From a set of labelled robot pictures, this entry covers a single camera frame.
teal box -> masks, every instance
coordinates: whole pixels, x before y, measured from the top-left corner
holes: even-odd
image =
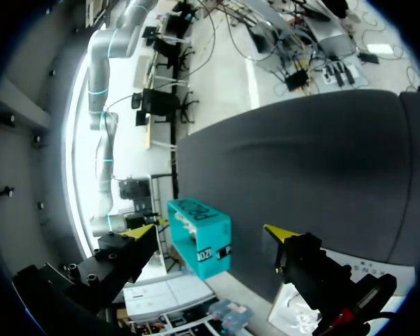
[[[194,273],[205,280],[230,269],[232,221],[194,198],[168,202],[173,245]]]

office chair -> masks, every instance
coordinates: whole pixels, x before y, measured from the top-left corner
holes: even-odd
[[[176,111],[179,111],[181,122],[194,123],[188,117],[188,107],[193,103],[199,103],[199,100],[189,101],[188,96],[193,92],[187,92],[182,103],[179,98],[169,92],[161,92],[151,89],[144,89],[141,99],[141,110],[137,111],[137,118],[139,113],[141,116],[145,116],[147,113],[153,116],[166,117],[165,121],[155,121],[156,123],[170,123],[173,121],[172,116],[176,115]]]
[[[188,70],[185,66],[186,58],[191,54],[195,54],[195,51],[187,52],[188,49],[191,49],[190,45],[181,54],[181,46],[179,43],[174,45],[169,44],[161,38],[155,38],[153,49],[168,58],[168,63],[158,63],[156,66],[165,66],[167,69],[177,65],[179,70]]]

red component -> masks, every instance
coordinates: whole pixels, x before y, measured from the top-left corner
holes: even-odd
[[[349,308],[343,308],[341,314],[335,319],[332,323],[332,327],[338,326],[339,324],[345,324],[353,320],[355,315],[351,312]]]

white floor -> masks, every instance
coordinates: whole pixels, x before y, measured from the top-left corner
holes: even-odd
[[[366,44],[387,43],[402,46],[397,31],[385,21],[368,3],[348,0],[363,19],[355,25],[355,40],[359,48]],[[200,104],[192,109],[194,124],[181,125],[178,137],[192,134],[224,119],[247,112],[281,100],[290,99],[284,93],[284,87],[278,85],[273,75],[259,69],[246,60],[236,50],[230,40],[228,26],[223,13],[214,11],[212,18],[216,26],[216,45],[209,62],[189,79],[190,89]],[[366,29],[383,30],[367,31]],[[232,28],[232,34],[238,47],[245,55],[252,55],[253,46],[245,28],[238,24]],[[192,45],[196,55],[191,60],[191,70],[200,66],[211,52],[213,30],[209,19],[197,21],[192,26]],[[395,48],[395,55],[382,55],[386,58],[400,58],[402,49]],[[397,95],[406,91],[408,86],[420,85],[420,78],[407,67],[414,66],[414,60],[407,50],[400,59],[380,59],[380,64],[364,64],[363,73],[368,81],[366,88],[389,90]],[[219,274],[207,281],[221,298],[229,298],[248,305],[255,312],[249,328],[257,335],[283,335],[267,322],[272,308],[271,303],[262,299],[228,273]]]

dark gray fabric surface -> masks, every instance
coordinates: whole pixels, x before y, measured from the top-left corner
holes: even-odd
[[[279,102],[178,144],[179,197],[196,197],[232,218],[230,273],[270,302],[280,278],[261,253],[264,224],[386,261],[409,180],[405,113],[385,91]]]
[[[389,259],[390,263],[420,265],[420,93],[402,92],[412,147],[412,179],[404,225]]]

